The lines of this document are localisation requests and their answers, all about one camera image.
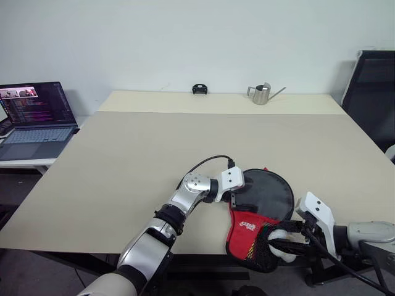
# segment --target small black object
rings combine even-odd
[[[166,221],[174,228],[178,236],[183,233],[183,227],[186,218],[184,213],[179,208],[174,207],[173,205],[165,204],[159,211],[155,212],[154,218]]]
[[[12,123],[8,117],[6,119],[0,121],[0,136],[7,134],[13,128],[14,128],[14,126],[12,125]]]
[[[203,202],[211,204],[217,197],[218,193],[218,181],[216,179],[210,179],[210,192],[203,198]]]
[[[152,236],[153,238],[157,239],[158,241],[162,242],[169,248],[171,248],[175,243],[175,236],[173,234],[170,237],[167,237],[154,228],[148,228],[146,233]]]
[[[119,268],[112,273],[119,274],[125,279],[128,279],[134,285],[137,293],[139,294],[147,283],[145,275],[140,270],[130,265],[119,266]]]
[[[193,87],[192,87],[192,93],[193,94],[207,94],[207,92],[208,92],[208,88],[207,88],[207,86],[206,85],[204,85],[204,84],[195,84]]]
[[[342,254],[343,250],[350,249],[347,235],[347,226],[334,226],[333,239],[335,240],[336,252],[339,254]]]

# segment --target laptop trackpad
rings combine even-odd
[[[18,144],[11,145],[7,152],[3,154],[2,159],[18,159],[18,158],[30,158],[37,151],[40,144]]]

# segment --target laptop screen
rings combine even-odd
[[[15,126],[75,124],[60,82],[0,85],[0,104]]]

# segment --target white wall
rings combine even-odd
[[[394,0],[3,0],[0,84],[59,80],[80,115],[112,89],[331,93],[394,27]]]

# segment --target beige tabletop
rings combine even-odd
[[[178,96],[188,110],[174,110],[169,93],[113,93],[2,229],[0,247],[119,253],[184,173],[216,154],[229,155],[242,169],[278,173],[296,199],[313,192],[338,224],[394,222],[395,166],[329,96],[283,95],[255,106],[241,95],[211,95],[216,107],[208,114],[193,112],[197,98]],[[227,96],[234,114],[218,114]],[[147,112],[148,105],[134,109],[144,97],[147,104],[163,104],[163,97],[171,104],[161,113]],[[292,105],[304,111],[292,113]],[[215,176],[226,164],[215,160],[198,172]],[[225,253],[229,226],[226,204],[200,204],[173,251]]]

